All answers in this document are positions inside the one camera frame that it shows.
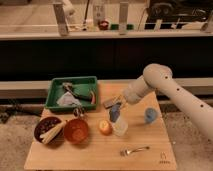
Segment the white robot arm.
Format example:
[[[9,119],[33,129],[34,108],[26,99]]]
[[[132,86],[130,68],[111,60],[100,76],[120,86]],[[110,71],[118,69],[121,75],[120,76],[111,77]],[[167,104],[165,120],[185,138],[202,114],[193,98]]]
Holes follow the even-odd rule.
[[[147,65],[143,74],[122,90],[117,99],[134,105],[155,90],[167,96],[200,132],[213,141],[213,107],[181,87],[172,78],[172,70],[168,66],[156,63]]]

